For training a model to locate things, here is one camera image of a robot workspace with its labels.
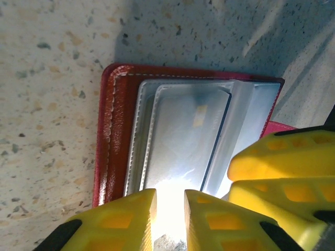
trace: wallet stitching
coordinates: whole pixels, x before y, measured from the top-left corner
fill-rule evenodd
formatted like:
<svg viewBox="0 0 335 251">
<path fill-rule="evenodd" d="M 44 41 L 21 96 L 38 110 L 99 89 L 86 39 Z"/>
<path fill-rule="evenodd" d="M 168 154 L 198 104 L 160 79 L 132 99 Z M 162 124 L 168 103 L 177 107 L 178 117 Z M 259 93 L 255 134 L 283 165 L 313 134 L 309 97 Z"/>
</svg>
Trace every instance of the wallet stitching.
<svg viewBox="0 0 335 251">
<path fill-rule="evenodd" d="M 197 84 L 196 86 L 197 87 L 202 87 L 202 86 L 206 86 L 207 84 Z M 172 87 L 169 86 L 169 87 L 163 87 L 163 88 L 158 88 L 156 94 L 155 94 L 155 97 L 156 95 L 158 96 L 160 94 L 160 92 L 162 92 L 163 90 L 166 90 L 166 89 L 171 89 Z M 152 107 L 152 117 L 150 119 L 150 126 L 149 126 L 149 133 L 148 133 L 148 140 L 147 140 L 147 146 L 146 146 L 146 154 L 145 154 L 145 157 L 144 157 L 144 164 L 143 164 L 143 170 L 142 170 L 142 174 L 141 174 L 141 180 L 140 180 L 140 188 L 142 186 L 144 186 L 144 179 L 145 179 L 145 174 L 146 174 L 146 171 L 148 169 L 148 159 L 149 159 L 149 149 L 151 147 L 151 143 L 152 143 L 152 134 L 153 134 L 153 127 L 154 127 L 154 124 L 155 124 L 155 121 L 156 121 L 156 114 L 157 114 L 157 107 L 158 105 L 158 99 L 156 100 L 155 99 L 155 102 L 153 103 Z"/>
<path fill-rule="evenodd" d="M 114 77 L 114 82 L 113 82 L 113 99 L 111 101 L 111 111 L 110 111 L 110 125 L 109 125 L 109 134 L 108 134 L 108 151 L 107 151 L 107 161 L 106 161 L 106 169 L 107 169 L 107 176 L 108 176 L 108 165 L 109 165 L 109 158 L 110 158 L 110 139 L 111 139 L 111 128 L 112 128 L 112 118 L 113 118 L 113 111 L 114 111 L 114 102 L 115 102 L 115 93 L 116 93 L 116 90 L 115 90 L 115 86 L 116 86 L 116 81 L 118 79 L 120 79 L 121 77 L 126 77 L 126 76 L 154 76 L 154 77 L 172 77 L 172 78 L 190 78 L 190 79 L 215 79 L 214 76 L 211 76 L 211 77 L 199 77 L 199 76 L 182 76 L 182 75 L 169 75 L 169 74 L 148 74 L 148 73 L 118 73 L 115 77 Z M 219 78 L 220 80 L 233 80 L 231 78 L 228 78 L 228 79 L 224 79 L 224 78 Z M 246 78 L 246 77 L 242 77 L 242 78 L 239 78 L 237 80 L 250 80 L 249 78 Z"/>
<path fill-rule="evenodd" d="M 276 103 L 277 103 L 277 100 L 278 100 L 280 91 L 281 91 L 281 88 L 279 88 L 279 90 L 278 90 L 278 92 L 277 92 L 277 96 L 276 96 L 275 100 L 274 100 L 273 103 L 272 103 L 272 107 L 271 107 L 271 109 L 270 109 L 269 115 L 267 115 L 267 118 L 266 118 L 266 121 L 265 121 L 265 125 L 264 125 L 264 127 L 263 127 L 262 132 L 261 132 L 261 137 L 263 136 L 263 134 L 264 134 L 264 132 L 265 132 L 265 129 L 266 129 L 266 126 L 267 126 L 268 122 L 270 121 L 270 117 L 271 117 L 271 115 L 272 115 L 274 106 L 275 106 Z"/>
<path fill-rule="evenodd" d="M 275 125 L 275 126 L 281 128 L 281 129 L 289 129 L 289 130 L 292 130 L 292 129 L 293 129 L 293 128 L 290 127 L 290 126 L 287 126 L 287 125 L 285 125 L 285 124 L 280 124 L 280 123 L 278 123 L 278 122 L 276 122 L 276 125 Z"/>
<path fill-rule="evenodd" d="M 178 81 L 178 80 L 174 80 L 174 84 L 182 84 L 182 83 L 184 83 L 184 82 Z M 144 83 L 144 85 L 154 85 L 154 84 L 156 84 L 156 82 L 155 83 L 150 83 L 150 82 L 149 83 L 148 82 Z M 144 92 L 143 90 L 144 89 L 142 88 L 141 91 L 140 91 L 140 95 L 139 95 L 139 98 L 138 98 L 138 100 L 139 100 L 138 103 L 141 103 L 141 101 L 142 101 L 143 92 Z M 139 113 L 140 113 L 140 110 L 138 109 L 137 112 L 136 112 L 136 118 L 135 118 L 134 129 L 133 129 L 133 132 L 132 132 L 132 137 L 133 137 L 133 135 L 135 135 L 136 132 L 138 132 L 137 128 L 138 128 L 138 121 L 139 121 L 139 119 L 138 119 L 139 118 Z M 128 161 L 128 169 L 127 169 L 127 173 L 126 173 L 126 179 L 127 179 L 127 181 L 126 181 L 126 187 L 125 187 L 125 191 L 124 191 L 125 195 L 127 195 L 128 191 L 129 191 L 129 182 L 130 182 L 130 179 L 131 179 L 131 176 L 129 174 L 131 173 L 131 170 L 132 170 L 132 162 L 133 162 L 133 156 L 134 156 L 133 151 L 134 151 L 135 144 L 132 142 L 132 140 L 130 142 L 130 146 L 131 146 L 130 156 L 129 156 L 129 161 Z M 140 186 L 142 184 L 142 180 L 143 180 L 143 175 L 141 175 Z"/>
</svg>

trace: speckled stone surface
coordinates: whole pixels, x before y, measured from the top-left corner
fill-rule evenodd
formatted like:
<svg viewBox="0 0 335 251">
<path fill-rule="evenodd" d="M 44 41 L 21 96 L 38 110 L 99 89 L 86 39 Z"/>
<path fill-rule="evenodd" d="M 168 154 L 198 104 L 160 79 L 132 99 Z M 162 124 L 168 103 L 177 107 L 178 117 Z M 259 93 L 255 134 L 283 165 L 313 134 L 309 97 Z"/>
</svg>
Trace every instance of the speckled stone surface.
<svg viewBox="0 0 335 251">
<path fill-rule="evenodd" d="M 273 119 L 324 123 L 335 1 L 0 2 L 0 250 L 91 207 L 99 80 L 112 62 L 282 76 Z"/>
</svg>

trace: white stitching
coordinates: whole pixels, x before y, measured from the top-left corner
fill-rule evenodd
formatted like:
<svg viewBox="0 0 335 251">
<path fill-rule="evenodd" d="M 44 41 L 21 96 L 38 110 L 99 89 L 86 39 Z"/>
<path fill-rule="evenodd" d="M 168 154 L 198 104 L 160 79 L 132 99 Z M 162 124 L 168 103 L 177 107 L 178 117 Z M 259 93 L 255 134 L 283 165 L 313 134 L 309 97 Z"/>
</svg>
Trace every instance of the white stitching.
<svg viewBox="0 0 335 251">
<path fill-rule="evenodd" d="M 125 66 L 120 66 L 120 67 L 116 68 L 113 72 L 115 72 L 117 70 L 121 70 L 124 67 Z M 114 101 L 115 101 L 115 95 L 114 94 L 116 93 L 115 86 L 116 86 L 116 81 L 120 77 L 125 77 L 125 76 L 157 76 L 157 77 L 189 78 L 189 79 L 215 79 L 214 76 L 211 76 L 211 77 L 198 77 L 198 76 L 189 76 L 189 75 L 188 76 L 180 76 L 180 75 L 147 74 L 147 73 L 135 73 L 135 74 L 134 73 L 119 73 L 119 74 L 116 74 L 115 77 L 114 77 L 114 82 L 113 82 L 113 99 L 111 101 L 111 111 L 110 111 L 110 118 L 109 118 L 110 125 L 109 125 L 109 132 L 108 132 L 109 134 L 107 136 L 108 137 L 107 162 L 106 162 L 107 173 L 108 173 L 108 164 L 109 164 L 109 157 L 110 157 L 110 139 L 111 139 L 110 136 L 111 136 L 111 128 L 112 128 L 112 125 L 113 125 L 112 118 L 113 118 Z M 234 78 L 228 78 L 228 79 L 218 78 L 218 80 L 234 80 Z M 238 80 L 239 81 L 241 81 L 241 80 L 248 80 L 248 81 L 250 81 L 249 78 L 245 78 L 245 77 L 239 78 Z"/>
<path fill-rule="evenodd" d="M 272 115 L 274 106 L 275 106 L 276 103 L 277 103 L 277 100 L 278 100 L 280 91 L 281 91 L 281 88 L 279 88 L 279 90 L 278 90 L 278 92 L 277 92 L 277 96 L 276 96 L 275 100 L 273 101 L 272 107 L 271 107 L 271 109 L 270 109 L 269 115 L 267 115 L 267 118 L 266 118 L 266 121 L 265 121 L 265 125 L 264 125 L 264 127 L 263 127 L 262 132 L 261 132 L 261 136 L 260 136 L 260 138 L 263 137 L 263 135 L 264 135 L 264 133 L 265 133 L 265 130 L 266 130 L 266 127 L 267 127 L 267 125 L 268 125 L 268 123 L 269 123 L 269 121 L 270 121 L 270 119 L 271 119 L 271 115 Z"/>
<path fill-rule="evenodd" d="M 156 98 L 156 96 L 158 97 L 160 92 L 163 90 L 164 88 L 160 88 L 157 90 L 156 94 L 155 94 L 155 99 L 154 99 L 154 103 L 152 105 L 152 112 L 151 112 L 151 118 L 150 118 L 150 124 L 149 124 L 149 132 L 148 132 L 148 140 L 147 140 L 147 146 L 146 146 L 146 154 L 144 156 L 144 162 L 143 162 L 143 169 L 142 169 L 142 174 L 141 174 L 141 180 L 140 180 L 140 190 L 142 189 L 142 186 L 144 186 L 144 178 L 146 175 L 146 170 L 147 170 L 147 164 L 148 164 L 148 158 L 149 158 L 149 149 L 151 146 L 151 139 L 152 139 L 152 130 L 153 130 L 153 125 L 155 123 L 155 114 L 156 114 L 156 110 L 157 110 L 157 103 L 158 103 L 158 99 Z"/>
<path fill-rule="evenodd" d="M 170 79 L 160 79 L 160 81 L 162 81 L 162 83 L 164 83 L 165 80 L 169 81 Z M 172 84 L 172 83 L 173 84 L 183 84 L 185 82 L 183 82 L 182 80 L 178 80 L 177 79 L 177 80 L 174 80 L 173 82 L 170 82 L 170 84 Z M 144 85 L 154 85 L 154 84 L 157 84 L 157 83 L 156 82 L 155 83 L 152 83 L 152 82 L 145 82 L 144 83 Z M 202 87 L 202 86 L 208 86 L 208 84 L 204 84 L 204 83 L 202 83 L 202 84 L 196 84 L 196 87 Z M 217 83 L 216 83 L 215 86 L 227 88 L 227 86 L 231 86 L 231 83 L 229 83 L 229 82 L 228 83 L 220 83 L 219 85 L 217 85 Z M 160 88 L 158 91 L 160 92 L 160 91 L 162 91 L 164 89 L 170 89 L 170 88 L 172 88 L 172 87 L 163 87 L 163 88 Z M 137 101 L 138 104 L 141 104 L 142 96 L 143 96 L 143 90 L 144 90 L 144 88 L 142 88 L 140 90 L 139 99 Z M 155 103 L 153 104 L 153 109 L 152 109 L 152 116 L 155 116 L 155 110 L 157 109 L 156 106 L 157 106 L 157 101 L 155 99 Z M 138 109 L 137 112 L 136 112 L 135 124 L 134 124 L 134 128 L 133 128 L 132 136 L 138 134 L 139 112 L 140 112 L 140 109 Z M 148 140 L 147 141 L 150 142 L 150 145 L 151 145 L 151 138 L 152 138 L 152 132 L 150 133 L 150 129 L 149 129 Z M 130 183 L 130 178 L 131 178 L 130 175 L 129 175 L 129 173 L 131 173 L 131 170 L 132 170 L 132 162 L 133 162 L 133 157 L 134 157 L 134 152 L 133 151 L 134 151 L 135 144 L 132 142 L 132 140 L 130 142 L 130 145 L 131 145 L 131 149 L 130 149 L 130 153 L 129 153 L 130 156 L 129 156 L 129 160 L 128 160 L 129 166 L 128 166 L 128 169 L 127 169 L 126 187 L 125 187 L 125 191 L 124 191 L 125 195 L 128 195 L 128 191 L 129 191 L 129 183 Z M 143 166 L 147 166 L 147 164 L 148 164 L 147 163 L 148 162 L 147 156 L 148 156 L 148 148 L 146 147 L 146 154 L 145 154 Z M 142 188 L 142 186 L 144 184 L 144 174 L 145 174 L 145 171 L 146 171 L 146 168 L 144 168 L 142 170 L 142 175 L 141 175 L 141 180 L 140 180 L 140 189 Z"/>
<path fill-rule="evenodd" d="M 293 128 L 292 127 L 289 127 L 288 125 L 285 125 L 285 124 L 280 124 L 278 122 L 276 122 L 276 124 L 274 124 L 273 126 L 275 127 L 279 127 L 281 129 L 289 129 L 289 130 L 292 130 Z"/>
</svg>

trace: red wallet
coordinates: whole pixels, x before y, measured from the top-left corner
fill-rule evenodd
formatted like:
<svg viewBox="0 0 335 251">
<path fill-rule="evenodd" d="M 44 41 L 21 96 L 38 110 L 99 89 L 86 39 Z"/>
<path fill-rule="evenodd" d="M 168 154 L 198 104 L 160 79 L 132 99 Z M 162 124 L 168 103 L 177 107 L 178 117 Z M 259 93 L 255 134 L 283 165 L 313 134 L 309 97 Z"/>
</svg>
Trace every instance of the red wallet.
<svg viewBox="0 0 335 251">
<path fill-rule="evenodd" d="M 268 135 L 269 133 L 273 133 L 273 132 L 282 132 L 282 131 L 290 131 L 290 130 L 294 130 L 296 129 L 295 127 L 291 127 L 289 125 L 286 124 L 281 124 L 278 122 L 274 122 L 274 121 L 269 121 L 265 127 L 265 130 L 263 132 L 262 137 Z"/>
<path fill-rule="evenodd" d="M 124 194 L 138 89 L 142 81 L 153 78 L 266 81 L 278 82 L 281 84 L 281 88 L 284 84 L 282 78 L 235 72 L 132 64 L 108 66 L 103 72 L 101 82 L 93 194 L 94 207 L 121 198 Z"/>
</svg>

